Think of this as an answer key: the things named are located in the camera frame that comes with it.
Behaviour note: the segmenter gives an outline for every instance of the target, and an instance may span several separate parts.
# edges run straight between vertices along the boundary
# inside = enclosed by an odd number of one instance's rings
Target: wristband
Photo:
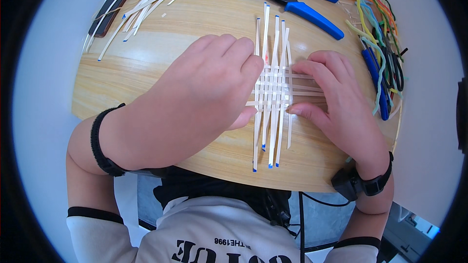
[[[125,106],[125,103],[121,103],[117,108],[110,108],[97,115],[94,119],[93,126],[91,127],[91,149],[93,150],[94,159],[96,159],[97,165],[106,173],[113,177],[120,177],[125,175],[125,172],[129,172],[119,166],[113,161],[106,158],[101,150],[99,144],[99,128],[101,127],[102,120],[111,111]]]
[[[367,196],[374,196],[383,191],[384,186],[387,184],[387,181],[390,178],[392,173],[392,162],[393,154],[389,151],[390,162],[389,168],[387,171],[376,178],[371,180],[364,181],[359,176],[356,166],[354,166],[350,171],[345,169],[340,169],[334,176],[331,178],[331,184],[333,188],[340,193],[342,196],[347,198],[349,201],[355,201],[358,199],[357,193],[364,192]]]

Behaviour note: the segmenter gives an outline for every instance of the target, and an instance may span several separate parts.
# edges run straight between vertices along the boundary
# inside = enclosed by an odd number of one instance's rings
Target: floor
[[[153,188],[161,185],[161,179],[138,175],[137,180],[137,203],[138,218],[156,225],[156,220],[162,216],[161,204],[153,196]],[[328,203],[341,204],[346,199],[338,193],[311,193],[310,196]],[[291,210],[291,224],[299,223],[299,198],[298,193],[293,192],[289,199]],[[354,202],[345,207],[330,207],[319,204],[304,197],[304,220],[305,220],[305,246],[315,247],[336,242],[348,223]],[[297,232],[299,227],[291,226],[290,230]],[[296,238],[299,246],[300,237]]]

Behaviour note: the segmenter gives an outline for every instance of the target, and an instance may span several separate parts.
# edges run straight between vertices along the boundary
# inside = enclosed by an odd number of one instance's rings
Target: hand
[[[389,165],[388,147],[346,56],[316,51],[306,61],[293,65],[292,70],[314,77],[325,94],[328,113],[311,103],[296,103],[289,113],[312,121],[359,167],[365,168],[358,168],[362,179],[382,175]]]
[[[253,52],[248,38],[208,35],[195,41],[147,93],[109,114],[108,122],[116,112],[121,124],[109,130],[123,129],[108,135],[104,155],[125,169],[170,166],[225,130],[245,126],[256,113],[245,103],[263,69]]]

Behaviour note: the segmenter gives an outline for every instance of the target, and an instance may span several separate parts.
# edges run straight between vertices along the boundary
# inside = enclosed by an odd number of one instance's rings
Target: wooden table
[[[129,10],[136,1],[127,0],[123,10]],[[345,37],[336,41],[312,23],[284,12],[278,4],[271,3],[270,23],[274,23],[274,16],[279,15],[290,28],[292,58],[295,61],[305,59],[315,50],[335,50],[348,56],[369,106],[373,107],[375,89],[360,54],[361,45],[356,34],[349,32],[344,22],[345,19],[359,21],[351,19],[344,10],[347,8],[353,12],[352,16],[358,18],[355,7],[324,0],[299,1],[305,2],[332,21],[343,30]],[[123,12],[116,17],[106,37],[95,39],[89,53],[84,53],[79,63],[73,92],[73,114],[85,119],[122,102],[130,103],[145,93],[172,61],[200,36],[230,33],[236,38],[246,36],[255,40],[255,19],[263,19],[264,0],[175,0],[167,6],[168,2],[169,0],[166,0],[156,8],[142,23],[137,35],[127,42],[122,42],[126,34],[120,32],[102,61],[97,61],[97,58],[119,25],[119,18]],[[270,24],[271,46],[273,39],[274,24]],[[294,97],[294,102],[304,99],[324,102],[323,98],[308,96]],[[208,176],[255,186],[284,190],[334,191],[330,179],[344,165],[347,155],[332,144],[316,126],[297,116],[292,119],[292,145],[287,150],[287,116],[285,114],[278,168],[268,169],[268,152],[259,150],[258,172],[252,172],[253,118],[248,126],[225,132],[201,152],[178,166]],[[379,114],[376,114],[375,119],[387,139],[389,149],[392,150],[396,143],[400,113],[385,122],[380,119]]]

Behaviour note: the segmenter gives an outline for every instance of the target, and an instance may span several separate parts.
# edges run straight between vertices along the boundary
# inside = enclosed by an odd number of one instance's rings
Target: finger
[[[309,55],[307,60],[319,62],[325,65],[341,83],[346,82],[346,80],[350,78],[343,61],[341,61],[341,58],[338,56],[338,52],[315,51]]]
[[[344,56],[344,55],[341,54],[341,53],[338,53],[338,56],[340,57],[341,61],[343,62],[344,67],[346,68],[346,71],[348,71],[348,74],[351,76],[351,78],[355,79],[355,78],[356,78],[356,75],[354,74],[354,68],[353,68],[353,66],[351,65],[351,62],[350,62],[350,60],[348,59],[348,57]]]
[[[263,71],[264,61],[260,56],[250,55],[247,60],[242,64],[241,74],[243,85],[250,91],[258,80],[260,73]]]
[[[218,38],[217,35],[206,35],[203,37],[198,38],[195,42],[190,44],[190,46],[185,50],[187,53],[200,53],[206,49],[206,47],[214,41],[214,39]]]
[[[308,60],[299,61],[292,66],[292,70],[313,76],[317,84],[322,88],[325,97],[339,85],[333,73],[331,73],[325,65],[318,62]]]
[[[237,117],[237,120],[234,121],[234,123],[231,126],[229,126],[229,128],[226,129],[226,131],[235,130],[246,126],[249,123],[250,118],[252,118],[252,116],[254,116],[256,113],[256,108],[245,107],[241,114]]]
[[[330,118],[325,112],[312,103],[295,103],[289,109],[289,114],[299,115],[310,120],[322,132],[326,132],[331,126]]]
[[[238,39],[223,55],[223,58],[239,68],[244,64],[249,56],[254,54],[254,42],[243,37]]]
[[[224,34],[214,39],[205,49],[210,56],[223,56],[226,51],[237,41],[232,35]]]

